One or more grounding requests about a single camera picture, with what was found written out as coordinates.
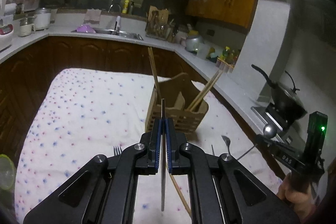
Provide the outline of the person's right hand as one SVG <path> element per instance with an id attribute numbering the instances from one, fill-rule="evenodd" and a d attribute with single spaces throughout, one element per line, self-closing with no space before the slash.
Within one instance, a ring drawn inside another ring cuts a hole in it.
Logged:
<path id="1" fill-rule="evenodd" d="M 313 205 L 311 185 L 308 184 L 305 192 L 296 191 L 290 184 L 290 173 L 287 174 L 278 187 L 276 194 L 280 200 L 287 200 L 292 204 L 293 211 L 298 215 L 301 223 L 305 223 L 315 212 L 316 206 Z"/>

